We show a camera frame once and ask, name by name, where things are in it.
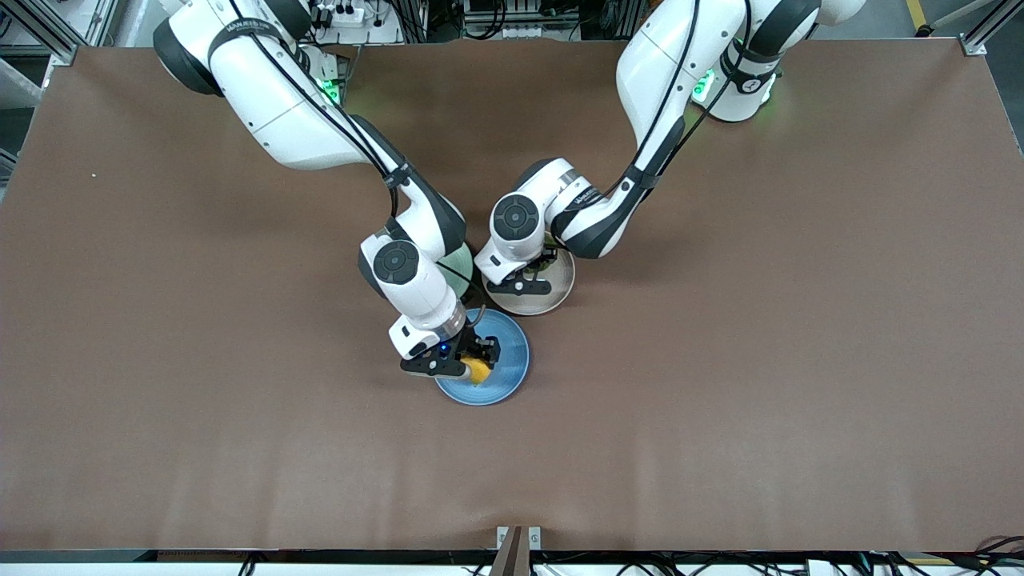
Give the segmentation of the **beige round plate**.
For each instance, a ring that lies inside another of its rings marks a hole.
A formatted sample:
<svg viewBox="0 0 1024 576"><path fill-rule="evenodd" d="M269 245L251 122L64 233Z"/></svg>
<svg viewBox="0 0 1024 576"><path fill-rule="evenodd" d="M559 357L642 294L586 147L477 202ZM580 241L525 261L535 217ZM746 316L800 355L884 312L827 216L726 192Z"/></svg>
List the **beige round plate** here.
<svg viewBox="0 0 1024 576"><path fill-rule="evenodd" d="M535 278L527 266L517 270L517 272L522 273L522 280L524 278ZM545 272L541 272L540 276L536 278L544 278L550 282L552 284L552 292L544 295L490 293L486 290L487 281L484 282L484 290L490 296L490 300L493 300L495 305L507 311L509 314L514 314L514 316L541 316L541 314L547 314L549 311L560 306L567 299L567 296L570 295L571 289L573 289L575 281L573 255L561 249L556 263L545 270Z"/></svg>

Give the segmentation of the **blue round plate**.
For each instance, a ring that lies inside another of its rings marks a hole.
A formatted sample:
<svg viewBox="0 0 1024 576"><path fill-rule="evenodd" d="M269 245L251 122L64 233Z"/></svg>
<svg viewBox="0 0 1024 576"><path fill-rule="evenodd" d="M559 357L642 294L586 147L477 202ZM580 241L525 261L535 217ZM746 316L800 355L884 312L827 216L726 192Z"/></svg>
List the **blue round plate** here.
<svg viewBox="0 0 1024 576"><path fill-rule="evenodd" d="M496 337L501 353L489 377L482 383L469 380L438 378L438 387L449 398L471 407L486 407L502 402L518 390L530 367L531 352L526 332L514 318L500 310L484 311L483 319L475 326L479 336Z"/></svg>

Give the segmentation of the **green round plate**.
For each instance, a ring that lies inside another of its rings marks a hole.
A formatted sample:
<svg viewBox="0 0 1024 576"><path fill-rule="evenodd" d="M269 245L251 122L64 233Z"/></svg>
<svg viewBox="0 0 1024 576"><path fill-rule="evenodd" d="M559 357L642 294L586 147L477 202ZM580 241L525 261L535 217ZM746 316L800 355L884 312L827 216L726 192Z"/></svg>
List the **green round plate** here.
<svg viewBox="0 0 1024 576"><path fill-rule="evenodd" d="M457 296L458 304L463 308L471 308L479 300L479 285L477 284L474 258L469 246L461 244L457 250L442 256L436 262L450 288Z"/></svg>

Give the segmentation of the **white power strip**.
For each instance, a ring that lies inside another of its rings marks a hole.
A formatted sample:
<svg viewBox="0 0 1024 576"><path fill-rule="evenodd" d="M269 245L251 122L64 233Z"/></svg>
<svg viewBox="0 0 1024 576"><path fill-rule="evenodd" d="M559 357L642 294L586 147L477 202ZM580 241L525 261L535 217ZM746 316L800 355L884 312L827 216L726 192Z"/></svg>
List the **white power strip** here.
<svg viewBox="0 0 1024 576"><path fill-rule="evenodd" d="M368 14L365 0L307 0L315 29L362 28Z"/></svg>

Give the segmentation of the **metal table edge bracket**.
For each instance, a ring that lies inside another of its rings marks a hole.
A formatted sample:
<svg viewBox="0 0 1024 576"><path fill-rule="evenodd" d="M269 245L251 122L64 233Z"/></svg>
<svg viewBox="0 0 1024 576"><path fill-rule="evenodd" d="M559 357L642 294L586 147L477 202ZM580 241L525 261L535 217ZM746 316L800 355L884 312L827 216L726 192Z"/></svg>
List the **metal table edge bracket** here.
<svg viewBox="0 0 1024 576"><path fill-rule="evenodd" d="M542 549L541 527L498 527L497 544L489 576L535 576L531 554Z"/></svg>

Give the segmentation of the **aluminium frame profile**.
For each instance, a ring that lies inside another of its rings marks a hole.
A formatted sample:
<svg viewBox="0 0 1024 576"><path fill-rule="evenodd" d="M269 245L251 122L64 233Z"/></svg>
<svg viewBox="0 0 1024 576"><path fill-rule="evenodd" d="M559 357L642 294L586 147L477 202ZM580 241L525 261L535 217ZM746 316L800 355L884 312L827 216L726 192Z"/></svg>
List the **aluminium frame profile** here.
<svg viewBox="0 0 1024 576"><path fill-rule="evenodd" d="M126 0L0 0L0 56L73 61L114 39Z"/></svg>
<svg viewBox="0 0 1024 576"><path fill-rule="evenodd" d="M959 45L965 56L983 56L987 54L985 43L1011 20L1020 10L1024 10L1024 0L973 0L970 7L980 10L991 5L979 22L969 32L959 35Z"/></svg>

